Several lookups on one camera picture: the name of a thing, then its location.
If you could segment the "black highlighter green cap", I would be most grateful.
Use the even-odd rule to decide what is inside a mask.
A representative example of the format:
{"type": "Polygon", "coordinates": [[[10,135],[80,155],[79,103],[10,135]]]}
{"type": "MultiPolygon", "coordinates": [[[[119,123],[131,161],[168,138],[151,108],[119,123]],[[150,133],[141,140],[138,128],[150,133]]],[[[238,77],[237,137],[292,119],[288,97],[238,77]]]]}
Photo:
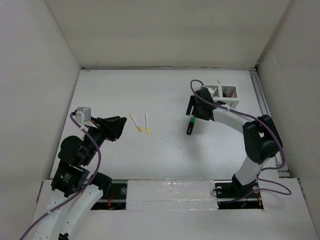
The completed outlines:
{"type": "Polygon", "coordinates": [[[193,128],[194,128],[194,125],[195,125],[195,122],[196,122],[196,118],[195,117],[191,117],[190,120],[189,120],[189,123],[188,123],[188,126],[187,126],[187,131],[186,131],[186,134],[187,135],[191,135],[192,132],[193,132],[193,128]]]}

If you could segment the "white mesh desk organizer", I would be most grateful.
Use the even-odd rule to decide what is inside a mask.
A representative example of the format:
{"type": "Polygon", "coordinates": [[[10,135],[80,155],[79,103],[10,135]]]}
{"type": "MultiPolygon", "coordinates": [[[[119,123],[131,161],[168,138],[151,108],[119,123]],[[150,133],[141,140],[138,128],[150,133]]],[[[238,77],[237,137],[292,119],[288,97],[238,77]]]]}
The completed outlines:
{"type": "Polygon", "coordinates": [[[214,102],[221,101],[226,103],[230,108],[235,109],[240,102],[237,94],[237,88],[235,85],[205,85],[205,86],[217,86],[215,96],[212,97],[214,102]]]}

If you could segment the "white pen yellow cap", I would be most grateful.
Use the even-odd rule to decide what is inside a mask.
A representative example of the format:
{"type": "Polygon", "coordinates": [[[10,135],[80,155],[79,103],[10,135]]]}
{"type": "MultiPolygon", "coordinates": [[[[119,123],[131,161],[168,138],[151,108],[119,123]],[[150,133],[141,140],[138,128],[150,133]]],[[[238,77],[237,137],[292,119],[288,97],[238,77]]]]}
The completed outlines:
{"type": "Polygon", "coordinates": [[[149,134],[150,128],[149,128],[148,113],[147,112],[144,115],[144,119],[145,119],[145,130],[146,130],[146,133],[149,134]]]}

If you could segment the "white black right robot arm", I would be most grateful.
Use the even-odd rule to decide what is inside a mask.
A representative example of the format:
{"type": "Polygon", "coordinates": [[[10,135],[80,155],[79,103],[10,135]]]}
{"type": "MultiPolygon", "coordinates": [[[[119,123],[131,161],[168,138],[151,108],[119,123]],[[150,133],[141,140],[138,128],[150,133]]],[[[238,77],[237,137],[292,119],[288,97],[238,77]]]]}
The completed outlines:
{"type": "Polygon", "coordinates": [[[185,113],[187,116],[224,124],[243,135],[246,157],[217,197],[236,202],[257,193],[254,186],[260,174],[267,170],[266,162],[277,153],[283,153],[283,143],[273,119],[267,114],[255,117],[233,109],[224,101],[214,101],[206,86],[192,93],[185,113]]]}

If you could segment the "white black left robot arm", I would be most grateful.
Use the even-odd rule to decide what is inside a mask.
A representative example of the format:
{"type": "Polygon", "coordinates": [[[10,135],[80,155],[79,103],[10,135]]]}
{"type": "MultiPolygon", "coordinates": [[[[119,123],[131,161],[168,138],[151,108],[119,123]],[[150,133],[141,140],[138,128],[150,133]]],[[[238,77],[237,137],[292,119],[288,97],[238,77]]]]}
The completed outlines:
{"type": "Polygon", "coordinates": [[[83,138],[69,136],[60,145],[57,170],[51,182],[51,192],[46,213],[39,218],[33,239],[73,240],[81,223],[100,198],[107,198],[112,191],[112,179],[85,169],[94,157],[97,165],[102,162],[100,147],[105,141],[118,140],[127,118],[82,117],[76,110],[71,121],[83,132],[83,138]]]}

